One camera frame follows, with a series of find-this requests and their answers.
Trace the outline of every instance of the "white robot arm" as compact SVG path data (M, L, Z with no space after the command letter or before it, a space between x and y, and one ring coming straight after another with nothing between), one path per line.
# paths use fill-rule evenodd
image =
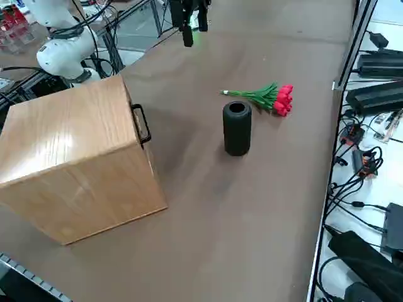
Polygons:
M78 24L69 12L67 0L25 0L24 3L43 26L59 29ZM97 41L98 37L88 26L84 26L78 36L49 40L37 53L40 67L50 74L64 77L73 85L99 80L100 76L94 69L81 66L81 61L95 50L91 32Z

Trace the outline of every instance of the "metal handle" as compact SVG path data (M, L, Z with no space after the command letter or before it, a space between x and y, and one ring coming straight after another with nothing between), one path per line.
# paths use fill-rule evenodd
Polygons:
M147 143L147 142L149 142L149 141L151 140L150 128L149 128L149 126L148 126L147 119L145 118L145 114L144 114L143 107L142 107L140 104L132 104L130 107L131 107L131 109L132 109L132 115L133 115L134 125L135 125L136 131L137 131L137 135L139 136L141 146L143 147L143 144L144 144L144 143ZM141 111L142 116L143 116L145 129L147 130L147 136L144 137L144 138L142 138L142 137L140 136L140 125L137 124L137 119L136 119L136 117L135 117L135 115L134 115L134 110L135 110L135 109L139 109L139 110Z

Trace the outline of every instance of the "black power strip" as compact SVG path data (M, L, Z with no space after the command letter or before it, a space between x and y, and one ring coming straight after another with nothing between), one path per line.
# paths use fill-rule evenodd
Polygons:
M403 81L352 89L347 103L359 115L376 115L403 108Z

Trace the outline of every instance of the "flower bouquet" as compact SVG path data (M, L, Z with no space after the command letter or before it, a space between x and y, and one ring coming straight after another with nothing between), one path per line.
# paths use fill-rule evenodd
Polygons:
M220 91L226 96L243 96L263 110L274 111L280 116L287 116L292 109L292 85L278 88L276 83L267 85L257 91Z

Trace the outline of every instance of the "metal frame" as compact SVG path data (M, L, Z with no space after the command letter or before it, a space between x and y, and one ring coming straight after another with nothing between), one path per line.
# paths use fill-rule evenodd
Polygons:
M68 298L64 293L56 290L53 286L46 283L44 280L34 275L34 273L30 272L28 269L10 259L7 255L4 255L0 252L0 265L4 265L9 269L14 270L16 273L20 274L21 277L26 278L27 280L33 282L37 286L41 287L44 291L47 291L50 295L52 295L55 299L58 299L61 302L72 302L70 298Z
M338 78L334 82L334 90L344 90L346 87L351 69L354 66L366 28L371 20L377 2L378 0L361 0L357 16L353 23L353 29L351 30L351 36L347 44L347 51L344 54Z

